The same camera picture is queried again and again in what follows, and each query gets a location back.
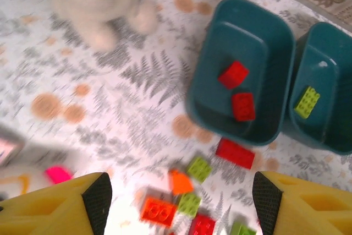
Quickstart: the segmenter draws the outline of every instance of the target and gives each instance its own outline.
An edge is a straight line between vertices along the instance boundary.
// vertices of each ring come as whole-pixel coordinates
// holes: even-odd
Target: lime green lego brick
[[[178,204],[178,211],[194,218],[197,215],[201,198],[193,193],[183,194]]]
[[[303,97],[295,107],[295,111],[302,118],[307,119],[310,113],[313,111],[313,108],[317,104],[319,98],[320,94],[318,94],[314,88],[308,86],[308,88],[303,94]]]
[[[203,183],[212,170],[213,168],[202,157],[196,157],[188,166],[187,173]]]
[[[232,225],[230,235],[256,235],[257,232],[244,226],[240,222],[235,222]]]

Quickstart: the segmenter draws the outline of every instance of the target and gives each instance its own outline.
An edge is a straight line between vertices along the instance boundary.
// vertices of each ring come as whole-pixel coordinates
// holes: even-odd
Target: teal container
[[[298,40],[294,82],[283,132],[317,149],[352,153],[352,38],[317,23]],[[320,98],[307,119],[294,108],[311,86]]]
[[[295,39],[278,16],[247,1],[223,0],[215,10],[186,98],[189,116],[200,126],[249,145],[266,145],[278,135],[287,105]],[[234,61],[249,75],[234,90],[217,78]],[[256,119],[237,122],[231,96],[249,91]]]

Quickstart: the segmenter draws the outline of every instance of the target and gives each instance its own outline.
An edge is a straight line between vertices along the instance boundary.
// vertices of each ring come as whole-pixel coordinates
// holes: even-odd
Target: black rubber pad
[[[102,173],[82,194],[83,202],[94,235],[103,235],[112,200],[109,175]]]
[[[261,172],[256,172],[252,194],[263,235],[274,234],[282,193]]]

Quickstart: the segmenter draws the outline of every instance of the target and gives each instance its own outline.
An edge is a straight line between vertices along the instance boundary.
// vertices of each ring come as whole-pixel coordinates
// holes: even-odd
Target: floral tablecloth
[[[215,156],[219,136],[185,114],[206,27],[220,0],[155,0],[161,26],[152,36],[133,33],[119,19],[116,51],[96,53],[48,0],[0,0],[0,121],[27,137],[16,162],[63,163],[77,176],[107,171],[113,203],[106,235],[163,234],[138,221],[146,192],[164,199],[167,172],[204,155],[213,171],[202,185],[201,210],[227,234],[236,218],[261,234],[251,197],[255,171],[273,170],[352,190],[352,157],[312,150],[280,135],[254,148],[248,171]],[[326,20],[294,0],[251,0],[280,15],[299,37]],[[186,234],[191,220],[177,215],[172,230]]]

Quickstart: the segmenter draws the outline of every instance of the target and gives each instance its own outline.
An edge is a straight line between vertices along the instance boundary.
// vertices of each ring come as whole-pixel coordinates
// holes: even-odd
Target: orange lego brick
[[[193,184],[190,178],[178,171],[177,169],[172,169],[169,172],[170,188],[174,195],[181,195],[193,192]]]
[[[148,197],[142,208],[140,218],[142,221],[150,221],[170,228],[176,211],[176,205],[170,204],[163,200]]]

